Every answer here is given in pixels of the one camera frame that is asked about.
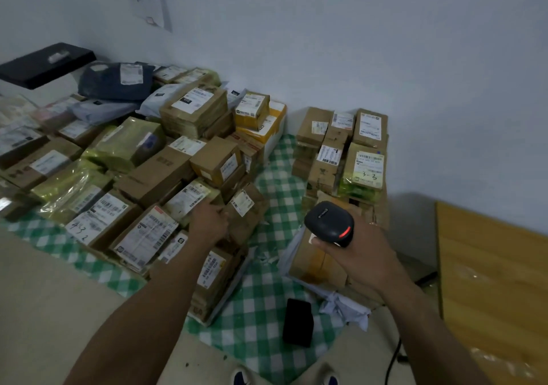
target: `wooden panel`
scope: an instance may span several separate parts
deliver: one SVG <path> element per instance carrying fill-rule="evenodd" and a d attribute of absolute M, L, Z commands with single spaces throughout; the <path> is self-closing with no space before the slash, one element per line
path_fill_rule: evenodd
<path fill-rule="evenodd" d="M 496 356 L 479 359 L 495 383 L 548 383 L 548 238 L 447 204 L 436 208 L 447 325 L 469 349 Z"/>

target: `left arm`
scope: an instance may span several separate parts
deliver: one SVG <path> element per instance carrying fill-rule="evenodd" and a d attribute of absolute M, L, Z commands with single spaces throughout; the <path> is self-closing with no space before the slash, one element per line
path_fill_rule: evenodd
<path fill-rule="evenodd" d="M 185 323 L 202 265 L 228 228 L 219 207 L 198 204 L 188 241 L 93 335 L 65 385 L 155 384 Z"/>

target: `green and white checkered cloth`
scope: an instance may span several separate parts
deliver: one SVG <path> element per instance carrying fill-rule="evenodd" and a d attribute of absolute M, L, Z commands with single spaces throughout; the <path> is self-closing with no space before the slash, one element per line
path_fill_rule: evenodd
<path fill-rule="evenodd" d="M 294 144 L 293 136 L 284 135 L 270 156 L 269 166 L 255 181 L 270 198 L 270 209 L 248 242 L 257 249 L 241 286 L 211 326 L 203 327 L 190 317 L 185 323 L 187 331 L 202 342 L 231 354 L 272 383 L 291 382 L 302 374 L 328 350 L 343 326 L 338 316 L 319 314 L 319 303 L 302 286 L 278 273 L 277 258 L 302 221 L 300 202 L 305 182 L 291 175 Z M 33 212 L 17 223 L 3 224 L 38 250 L 73 264 L 124 297 L 145 284 L 120 267 L 81 250 L 64 229 Z M 289 298 L 312 303 L 314 332 L 308 349 L 282 341 Z"/>

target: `barcode scanner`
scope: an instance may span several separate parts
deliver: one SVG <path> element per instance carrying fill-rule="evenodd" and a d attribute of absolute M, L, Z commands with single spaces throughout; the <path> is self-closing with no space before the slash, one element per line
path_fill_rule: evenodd
<path fill-rule="evenodd" d="M 322 241 L 346 248 L 354 235 L 354 218 L 327 200 L 318 203 L 305 216 L 305 226 Z"/>

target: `tile floor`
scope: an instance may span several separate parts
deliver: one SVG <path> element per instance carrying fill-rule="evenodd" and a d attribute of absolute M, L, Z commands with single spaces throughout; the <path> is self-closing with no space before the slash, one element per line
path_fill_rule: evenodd
<path fill-rule="evenodd" d="M 0 384 L 60 384 L 124 298 L 3 228 L 0 239 Z M 379 308 L 368 332 L 346 326 L 329 352 L 294 383 L 318 383 L 319 371 L 329 364 L 342 384 L 382 384 L 397 339 L 390 313 Z M 226 385 L 238 362 L 224 356 L 183 333 L 159 384 Z M 258 375 L 253 381 L 267 383 Z M 396 364 L 389 384 L 413 383 L 411 369 Z"/>

